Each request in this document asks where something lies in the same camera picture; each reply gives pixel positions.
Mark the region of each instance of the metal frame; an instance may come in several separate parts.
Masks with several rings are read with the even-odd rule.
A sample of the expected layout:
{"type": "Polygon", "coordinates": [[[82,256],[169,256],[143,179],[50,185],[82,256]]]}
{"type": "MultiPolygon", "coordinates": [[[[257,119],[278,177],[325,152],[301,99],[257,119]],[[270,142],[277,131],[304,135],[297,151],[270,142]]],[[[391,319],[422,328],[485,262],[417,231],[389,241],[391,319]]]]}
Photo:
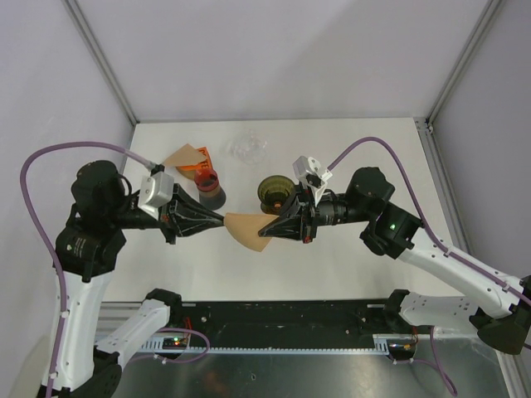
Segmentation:
{"type": "Polygon", "coordinates": [[[483,42],[487,33],[496,17],[499,15],[506,0],[489,0],[481,13],[480,19],[475,24],[472,33],[466,41],[465,47],[457,57],[457,62],[452,68],[445,84],[442,86],[442,90],[436,98],[435,103],[431,107],[430,113],[427,115],[427,122],[433,124],[443,106],[445,105],[451,93],[454,91],[457,83],[466,70],[466,67],[470,64],[470,61],[474,58],[475,53],[480,48],[480,44],[483,42]]]}
{"type": "Polygon", "coordinates": [[[80,33],[81,38],[85,42],[89,53],[92,55],[96,65],[100,69],[100,72],[103,75],[105,82],[109,85],[110,90],[118,101],[120,108],[125,114],[125,117],[134,127],[139,122],[139,120],[134,115],[134,111],[131,108],[127,97],[125,96],[125,93],[121,85],[119,84],[118,79],[116,78],[116,74],[113,72],[109,62],[105,58],[105,54],[101,50],[101,46],[98,40],[90,29],[90,25],[85,15],[81,11],[80,5],[78,4],[77,0],[61,1],[64,4],[68,14],[71,16],[74,25],[76,25],[76,28],[80,33]]]}
{"type": "MultiPolygon", "coordinates": [[[[187,354],[200,354],[205,351],[204,347],[175,347],[175,348],[164,348],[163,342],[165,338],[185,337],[184,333],[158,333],[149,338],[142,347],[137,351],[138,354],[182,354],[186,351],[187,354]]],[[[96,335],[95,342],[98,342],[104,339],[105,336],[96,335]]],[[[400,338],[409,339],[410,336],[397,337],[393,335],[388,335],[384,337],[374,336],[374,348],[349,348],[349,349],[329,349],[326,351],[315,352],[313,350],[304,350],[304,349],[293,349],[288,352],[282,351],[276,348],[211,348],[208,350],[210,354],[275,354],[278,351],[282,351],[285,355],[389,355],[389,347],[387,345],[387,340],[399,340],[400,338]]]]}
{"type": "MultiPolygon", "coordinates": [[[[426,120],[421,119],[417,119],[415,124],[422,147],[424,148],[428,167],[436,185],[437,196],[442,205],[451,239],[456,246],[473,255],[474,251],[470,248],[470,240],[467,238],[465,228],[461,222],[454,191],[442,161],[433,126],[428,124],[426,120]]],[[[529,380],[522,358],[500,352],[496,353],[509,396],[511,398],[526,398],[531,396],[531,380],[529,380]]]]}

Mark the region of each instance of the black motor joint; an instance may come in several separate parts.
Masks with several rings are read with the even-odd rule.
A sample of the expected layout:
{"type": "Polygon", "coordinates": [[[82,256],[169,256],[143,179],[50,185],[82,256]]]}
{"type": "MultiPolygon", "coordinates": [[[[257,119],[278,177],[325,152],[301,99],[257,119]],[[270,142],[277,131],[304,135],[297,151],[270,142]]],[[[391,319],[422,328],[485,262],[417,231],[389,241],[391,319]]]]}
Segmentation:
{"type": "Polygon", "coordinates": [[[131,192],[130,182],[112,162],[88,163],[76,176],[71,187],[76,202],[56,239],[56,253],[63,268],[82,275],[84,282],[114,269],[125,229],[159,229],[167,243],[175,244],[177,237],[223,226],[223,216],[206,209],[179,184],[173,185],[172,199],[154,218],[139,208],[139,192],[131,192]]]}
{"type": "Polygon", "coordinates": [[[411,238],[421,220],[389,202],[394,191],[378,167],[360,168],[345,193],[327,190],[317,206],[300,184],[279,218],[261,229],[259,235],[310,243],[319,226],[365,221],[368,226],[360,235],[365,245],[376,255],[396,259],[412,248],[411,238]]]}

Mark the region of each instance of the tan cloth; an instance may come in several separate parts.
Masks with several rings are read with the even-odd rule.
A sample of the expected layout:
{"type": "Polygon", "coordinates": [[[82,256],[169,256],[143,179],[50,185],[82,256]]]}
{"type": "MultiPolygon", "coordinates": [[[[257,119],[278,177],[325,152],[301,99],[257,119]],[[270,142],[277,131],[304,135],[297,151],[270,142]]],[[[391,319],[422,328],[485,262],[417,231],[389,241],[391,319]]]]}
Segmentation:
{"type": "Polygon", "coordinates": [[[227,213],[225,215],[225,227],[232,237],[246,248],[263,251],[271,238],[258,236],[258,231],[277,217],[272,214],[227,213]]]}
{"type": "Polygon", "coordinates": [[[192,145],[187,143],[182,146],[177,152],[170,155],[163,165],[166,167],[181,167],[192,166],[200,162],[204,162],[207,159],[205,155],[197,151],[192,145]]]}

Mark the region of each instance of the brown fabric piece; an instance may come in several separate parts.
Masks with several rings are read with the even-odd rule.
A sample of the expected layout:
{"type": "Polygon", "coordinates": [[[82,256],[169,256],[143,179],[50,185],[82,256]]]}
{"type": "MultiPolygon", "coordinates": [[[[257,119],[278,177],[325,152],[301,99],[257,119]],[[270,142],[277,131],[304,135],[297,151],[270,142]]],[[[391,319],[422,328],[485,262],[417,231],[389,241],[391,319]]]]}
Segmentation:
{"type": "Polygon", "coordinates": [[[205,155],[197,151],[192,145],[187,143],[172,155],[170,155],[163,165],[166,167],[192,166],[207,159],[205,155]]]}
{"type": "Polygon", "coordinates": [[[225,215],[225,227],[232,237],[247,249],[263,251],[271,238],[258,236],[258,231],[277,217],[272,214],[227,213],[225,215]]]}
{"type": "Polygon", "coordinates": [[[210,153],[208,153],[207,147],[196,148],[196,150],[205,155],[205,160],[198,164],[177,167],[178,172],[180,172],[183,176],[192,181],[196,175],[197,170],[202,170],[204,168],[211,168],[212,170],[214,169],[214,167],[212,166],[212,160],[210,159],[210,153]]]}

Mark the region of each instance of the cable clip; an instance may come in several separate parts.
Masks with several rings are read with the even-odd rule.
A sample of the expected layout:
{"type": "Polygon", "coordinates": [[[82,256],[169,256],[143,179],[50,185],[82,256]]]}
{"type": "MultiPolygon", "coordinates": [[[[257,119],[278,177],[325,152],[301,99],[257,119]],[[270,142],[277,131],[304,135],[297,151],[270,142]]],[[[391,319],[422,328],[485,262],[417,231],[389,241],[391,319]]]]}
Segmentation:
{"type": "Polygon", "coordinates": [[[450,253],[452,253],[454,251],[454,249],[455,249],[455,247],[451,246],[451,245],[446,247],[446,252],[445,252],[444,256],[445,257],[450,257],[450,253]]]}
{"type": "MultiPolygon", "coordinates": [[[[413,358],[409,358],[409,360],[406,360],[406,361],[409,361],[409,363],[413,363],[414,359],[413,358]]],[[[398,362],[396,359],[392,359],[392,364],[393,365],[398,365],[398,363],[404,363],[405,361],[401,361],[401,362],[398,362]]]]}

